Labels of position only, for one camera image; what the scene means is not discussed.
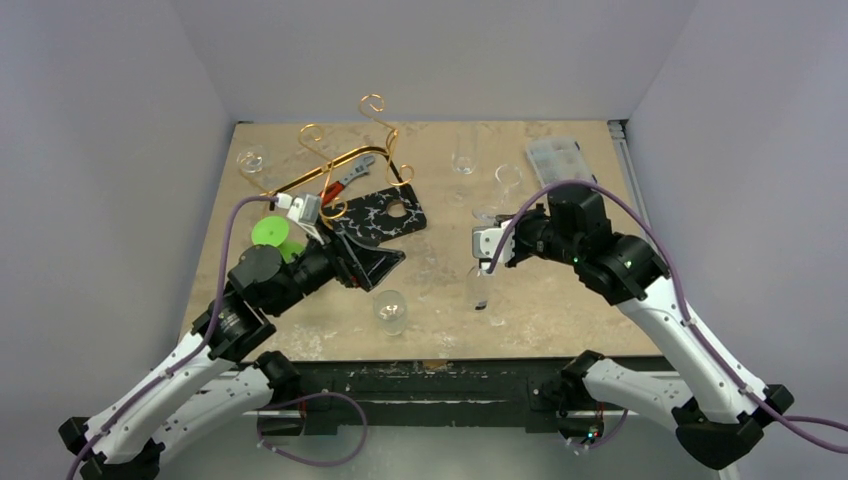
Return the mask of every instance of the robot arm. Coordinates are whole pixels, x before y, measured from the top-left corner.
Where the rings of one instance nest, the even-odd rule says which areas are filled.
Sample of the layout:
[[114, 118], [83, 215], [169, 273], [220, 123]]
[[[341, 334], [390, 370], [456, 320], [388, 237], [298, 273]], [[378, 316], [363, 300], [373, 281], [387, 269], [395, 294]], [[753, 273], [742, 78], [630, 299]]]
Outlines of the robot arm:
[[[77, 455], [101, 435], [84, 459], [84, 479], [153, 478], [161, 463], [205, 432], [267, 405], [272, 397], [284, 401], [299, 394], [299, 375], [279, 352], [263, 354], [232, 379], [224, 374], [274, 334], [266, 315], [283, 314], [333, 278], [346, 287], [370, 291], [405, 258], [403, 252], [327, 227], [319, 220], [320, 203], [311, 194], [279, 195], [277, 206], [287, 209], [288, 218], [309, 236], [304, 252], [287, 263], [277, 248], [247, 249], [227, 273], [218, 322], [212, 322], [211, 302], [192, 331], [133, 390], [100, 414], [71, 418], [60, 427], [65, 445]], [[202, 345], [210, 325], [215, 330], [209, 344], [171, 372], [170, 367]], [[102, 432], [114, 412], [160, 376], [163, 381]]]
[[[508, 238], [498, 261], [508, 268], [530, 257], [572, 266], [581, 283], [651, 338], [683, 380], [660, 381], [585, 352], [564, 369], [564, 394], [610, 402], [647, 416], [673, 430], [693, 457], [714, 469], [747, 454], [772, 418], [736, 387], [691, 325], [697, 324], [754, 394], [779, 413], [793, 403], [792, 395], [748, 371], [691, 307], [691, 321], [684, 320], [667, 265], [643, 239], [613, 232], [600, 194], [585, 186], [560, 187], [548, 194], [548, 205], [550, 216], [537, 205], [519, 219], [501, 216], [496, 226], [475, 228], [472, 253], [480, 266], [491, 265], [494, 245], [504, 235]], [[506, 226], [513, 221], [517, 224], [507, 234]]]

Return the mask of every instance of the gray wall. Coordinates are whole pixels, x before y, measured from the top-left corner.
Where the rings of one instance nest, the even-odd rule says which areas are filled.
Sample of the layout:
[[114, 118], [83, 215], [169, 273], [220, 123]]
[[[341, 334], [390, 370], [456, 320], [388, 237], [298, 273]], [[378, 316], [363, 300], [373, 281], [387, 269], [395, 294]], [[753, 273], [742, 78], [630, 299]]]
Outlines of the gray wall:
[[696, 0], [173, 0], [232, 115], [627, 118]]
[[[843, 422], [845, 52], [844, 1], [700, 2], [628, 124], [651, 220], [695, 308], [754, 372], [792, 389], [792, 413]], [[845, 478], [848, 462], [773, 426], [740, 468]]]
[[175, 343], [231, 122], [164, 0], [0, 7], [0, 476]]

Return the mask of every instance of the marble tabletop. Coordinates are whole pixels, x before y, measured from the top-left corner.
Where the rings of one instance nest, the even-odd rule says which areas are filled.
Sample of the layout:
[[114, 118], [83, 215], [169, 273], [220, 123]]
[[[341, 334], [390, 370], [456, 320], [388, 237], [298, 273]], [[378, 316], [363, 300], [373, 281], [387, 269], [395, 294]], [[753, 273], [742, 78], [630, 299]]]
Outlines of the marble tabletop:
[[[230, 209], [239, 199], [261, 193], [240, 175], [236, 162], [239, 152], [256, 144], [264, 146], [268, 153], [266, 168], [256, 180], [267, 189], [279, 187], [322, 163], [320, 157], [298, 144], [302, 126], [236, 127], [183, 319], [183, 332], [191, 328], [213, 298], [222, 234]], [[330, 157], [364, 144], [382, 146], [387, 133], [376, 123], [323, 126], [326, 134], [319, 145]], [[480, 164], [474, 173], [460, 175], [451, 168], [451, 153], [457, 129], [469, 126], [478, 132]], [[608, 355], [658, 353], [641, 330], [583, 287], [567, 266], [530, 259], [518, 268], [500, 268], [489, 308], [475, 312], [464, 301], [465, 276], [474, 265], [470, 231], [479, 224], [471, 210], [492, 196], [494, 170], [512, 163], [523, 172], [514, 201], [520, 203], [539, 188], [523, 153], [528, 141], [546, 136], [574, 137], [599, 183], [630, 200], [605, 122], [409, 122], [400, 123], [399, 128], [395, 162], [415, 168], [411, 185], [428, 220], [426, 229], [383, 245], [405, 251], [407, 259], [369, 293], [346, 289], [337, 282], [325, 285], [282, 317], [273, 319], [277, 333], [247, 360], [277, 349], [292, 360], [548, 357], [573, 356], [585, 349]], [[352, 182], [342, 196], [350, 199], [386, 188], [384, 168], [385, 162], [378, 157], [371, 173]], [[349, 169], [350, 164], [340, 167], [334, 178]], [[317, 193], [323, 181], [321, 177], [301, 189]], [[459, 207], [449, 204], [446, 198], [457, 185], [472, 192], [472, 198]], [[639, 233], [624, 212], [609, 201], [606, 206], [616, 230]], [[242, 210], [228, 254], [230, 268], [240, 253], [252, 245], [251, 229], [264, 215], [264, 207], [257, 204]], [[290, 235], [296, 240], [304, 239], [299, 232]], [[409, 323], [398, 336], [384, 334], [372, 311], [373, 298], [386, 289], [401, 292], [408, 303]]]

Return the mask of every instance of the black metal plate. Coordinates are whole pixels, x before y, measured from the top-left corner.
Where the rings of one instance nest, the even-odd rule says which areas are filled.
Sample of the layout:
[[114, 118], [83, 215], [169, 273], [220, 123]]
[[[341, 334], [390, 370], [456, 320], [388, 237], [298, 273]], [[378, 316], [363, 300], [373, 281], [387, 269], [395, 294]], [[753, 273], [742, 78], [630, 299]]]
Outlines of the black metal plate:
[[[401, 202], [406, 210], [402, 217], [389, 215], [389, 206], [395, 202]], [[334, 222], [351, 235], [380, 243], [427, 227], [427, 217], [412, 185], [387, 188], [348, 200], [347, 212]]]

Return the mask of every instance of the plastic lid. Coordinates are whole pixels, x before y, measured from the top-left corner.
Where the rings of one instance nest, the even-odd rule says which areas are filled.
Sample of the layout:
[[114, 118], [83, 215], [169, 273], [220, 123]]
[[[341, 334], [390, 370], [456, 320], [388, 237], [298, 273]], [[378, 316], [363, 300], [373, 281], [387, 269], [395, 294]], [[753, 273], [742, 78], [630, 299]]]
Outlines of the plastic lid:
[[283, 217], [265, 217], [253, 227], [250, 239], [254, 245], [271, 245], [279, 248], [289, 236], [289, 222]]

